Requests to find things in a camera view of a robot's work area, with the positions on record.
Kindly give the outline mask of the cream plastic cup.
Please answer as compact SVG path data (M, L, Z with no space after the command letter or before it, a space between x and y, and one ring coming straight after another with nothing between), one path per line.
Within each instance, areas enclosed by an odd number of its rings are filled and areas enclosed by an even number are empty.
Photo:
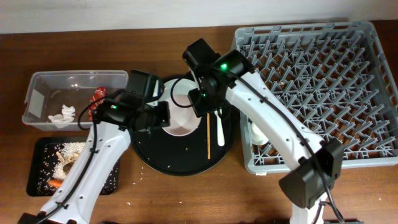
M254 123L251 123L251 134L254 145L262 146L269 142L266 135Z

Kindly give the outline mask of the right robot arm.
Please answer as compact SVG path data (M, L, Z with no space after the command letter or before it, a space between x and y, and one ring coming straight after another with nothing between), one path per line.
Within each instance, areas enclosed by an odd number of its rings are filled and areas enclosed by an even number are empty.
M279 186L292 202L291 223L321 223L324 206L344 223L331 195L341 174L344 145L324 140L300 122L266 87L259 72L238 50L216 53L204 39L187 47L182 58L197 88L188 92L197 117L229 103L244 113L282 156L289 173Z

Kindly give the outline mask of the pink bowl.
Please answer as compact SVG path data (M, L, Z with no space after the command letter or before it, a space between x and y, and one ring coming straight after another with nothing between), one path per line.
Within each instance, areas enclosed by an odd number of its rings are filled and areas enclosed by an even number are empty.
M171 120L170 125L163 128L163 130L171 136L183 137L194 132L199 127L200 121L201 120L199 119L199 120L179 123L176 120Z

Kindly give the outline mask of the cooked rice pile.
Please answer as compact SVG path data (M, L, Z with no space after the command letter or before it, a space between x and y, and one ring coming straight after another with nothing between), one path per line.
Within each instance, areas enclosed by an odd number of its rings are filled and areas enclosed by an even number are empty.
M61 142L50 143L44 147L43 156L39 159L39 177L35 183L39 196L53 195L58 189L47 183L49 180L57 179L64 181L67 175L63 173L63 165L76 161L83 150L83 142Z

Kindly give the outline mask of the grey round plate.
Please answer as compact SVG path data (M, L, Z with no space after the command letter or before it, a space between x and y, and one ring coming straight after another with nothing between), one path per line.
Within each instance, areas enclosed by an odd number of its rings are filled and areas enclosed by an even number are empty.
M170 91L172 85L177 81L177 79L171 79L165 82L165 90L163 95L159 98L159 101L167 101L169 103L170 110L170 121L176 120L179 123L184 123L187 121L201 120L197 118L195 112L192 108L181 108L174 104L170 97ZM175 101L180 105L189 105L190 101L188 99L188 92L197 87L194 81L188 79L181 79L174 88L173 96Z

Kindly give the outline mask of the brown food scrap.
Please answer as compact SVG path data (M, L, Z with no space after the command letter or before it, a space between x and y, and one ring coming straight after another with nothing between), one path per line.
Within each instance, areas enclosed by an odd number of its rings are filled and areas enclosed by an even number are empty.
M74 163L75 163L74 161L70 161L63 165L62 170L65 175L68 175L68 173L69 173L70 169L73 167Z

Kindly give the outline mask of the red strawberry snack wrapper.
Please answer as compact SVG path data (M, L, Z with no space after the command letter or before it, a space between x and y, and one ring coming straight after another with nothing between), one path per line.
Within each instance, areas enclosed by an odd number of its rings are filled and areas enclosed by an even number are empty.
M93 110L96 109L96 107L103 102L103 100L100 100L100 98L106 96L106 88L101 86L98 87L93 96L90 98L90 107L88 109L88 115L89 115L89 120L93 120Z

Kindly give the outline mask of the orange carrot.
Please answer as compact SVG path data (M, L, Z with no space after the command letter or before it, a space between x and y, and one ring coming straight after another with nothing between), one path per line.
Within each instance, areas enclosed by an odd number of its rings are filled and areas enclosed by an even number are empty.
M57 180L57 179L52 179L52 180L49 180L47 183L51 187L59 188L62 185L63 181L62 180Z

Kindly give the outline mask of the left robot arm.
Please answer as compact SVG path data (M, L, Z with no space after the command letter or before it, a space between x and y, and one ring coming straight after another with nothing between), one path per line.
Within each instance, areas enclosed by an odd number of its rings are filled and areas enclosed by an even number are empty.
M23 213L19 223L89 223L95 203L115 163L131 144L131 134L170 124L169 104L119 90L93 112L85 146L60 188L36 215Z

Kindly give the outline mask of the white napkin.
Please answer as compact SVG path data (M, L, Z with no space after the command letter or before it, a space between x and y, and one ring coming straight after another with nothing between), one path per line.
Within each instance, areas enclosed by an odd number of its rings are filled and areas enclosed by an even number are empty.
M48 116L48 119L55 124L58 129L65 128L75 119L76 109L74 106L62 105L61 113Z

